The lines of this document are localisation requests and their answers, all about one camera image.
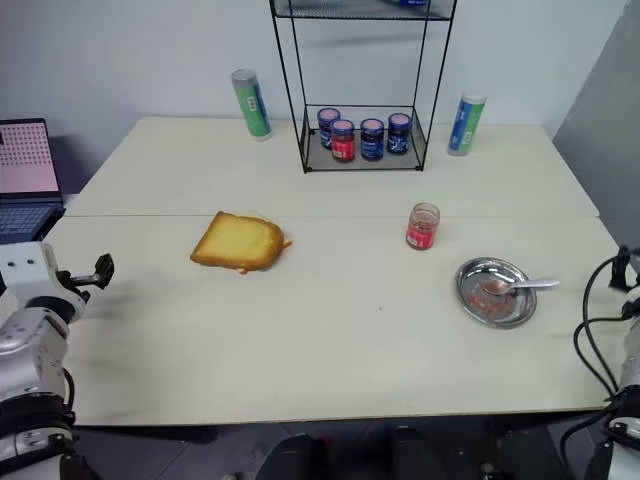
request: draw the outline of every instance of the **laptop keyboard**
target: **laptop keyboard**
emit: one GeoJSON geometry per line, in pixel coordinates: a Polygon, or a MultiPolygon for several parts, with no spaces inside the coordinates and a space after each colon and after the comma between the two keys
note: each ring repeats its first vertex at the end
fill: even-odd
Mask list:
{"type": "Polygon", "coordinates": [[[50,210],[51,207],[0,208],[0,235],[31,233],[50,210]]]}

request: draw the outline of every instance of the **bread crust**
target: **bread crust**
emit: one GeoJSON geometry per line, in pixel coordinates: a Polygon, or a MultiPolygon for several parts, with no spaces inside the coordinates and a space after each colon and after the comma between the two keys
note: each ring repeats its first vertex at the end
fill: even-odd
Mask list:
{"type": "Polygon", "coordinates": [[[202,238],[196,245],[196,248],[193,249],[193,253],[191,253],[190,258],[195,263],[198,263],[200,265],[206,265],[209,267],[225,267],[225,268],[244,269],[244,270],[264,270],[269,268],[271,265],[273,265],[273,263],[278,259],[278,256],[280,255],[280,252],[283,250],[283,248],[284,248],[284,234],[282,233],[282,230],[280,230],[280,227],[278,227],[275,223],[271,223],[257,217],[244,217],[244,216],[233,215],[231,213],[220,211],[216,214],[215,217],[213,217],[213,220],[209,224],[207,231],[204,233],[204,235],[202,235],[202,238]],[[269,228],[269,230],[273,232],[275,242],[273,243],[273,245],[271,245],[271,247],[268,249],[268,251],[265,253],[265,255],[262,258],[255,261],[246,260],[246,261],[234,262],[234,261],[229,261],[225,258],[218,258],[211,255],[204,255],[204,253],[202,252],[202,249],[204,249],[204,246],[208,241],[208,237],[210,233],[213,231],[214,228],[216,228],[217,226],[216,222],[219,222],[225,216],[245,219],[251,222],[259,222],[266,225],[269,228]]]}

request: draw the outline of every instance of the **red label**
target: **red label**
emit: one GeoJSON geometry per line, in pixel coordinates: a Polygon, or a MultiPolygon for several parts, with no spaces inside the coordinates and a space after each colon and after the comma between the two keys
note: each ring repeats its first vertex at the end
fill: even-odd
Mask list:
{"type": "Polygon", "coordinates": [[[340,160],[351,160],[356,155],[356,142],[353,140],[333,140],[331,143],[333,156],[340,160]]]}
{"type": "Polygon", "coordinates": [[[435,230],[429,230],[428,232],[421,232],[417,228],[409,227],[407,230],[407,242],[413,248],[418,250],[426,250],[431,248],[436,236],[435,230]]]}

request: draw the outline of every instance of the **laptop screen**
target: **laptop screen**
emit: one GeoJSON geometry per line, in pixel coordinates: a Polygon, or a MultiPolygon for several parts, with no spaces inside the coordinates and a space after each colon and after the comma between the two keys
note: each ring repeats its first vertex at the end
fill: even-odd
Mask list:
{"type": "Polygon", "coordinates": [[[0,122],[0,196],[58,190],[44,120],[0,122]]]}

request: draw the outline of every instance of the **shelf tier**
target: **shelf tier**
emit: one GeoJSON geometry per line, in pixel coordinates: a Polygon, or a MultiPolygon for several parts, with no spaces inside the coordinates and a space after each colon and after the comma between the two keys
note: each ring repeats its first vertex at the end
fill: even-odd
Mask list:
{"type": "Polygon", "coordinates": [[[455,0],[401,5],[394,0],[270,0],[279,18],[451,21],[455,0]]]}
{"type": "Polygon", "coordinates": [[[386,149],[387,130],[384,132],[385,149],[380,160],[366,160],[360,155],[360,130],[356,129],[356,157],[351,162],[340,162],[333,158],[331,150],[322,146],[320,132],[316,125],[309,123],[309,110],[305,109],[302,123],[300,149],[303,158],[303,168],[307,172],[357,171],[357,170],[418,170],[424,167],[427,141],[415,109],[412,109],[413,124],[409,150],[404,155],[393,155],[386,149]]]}

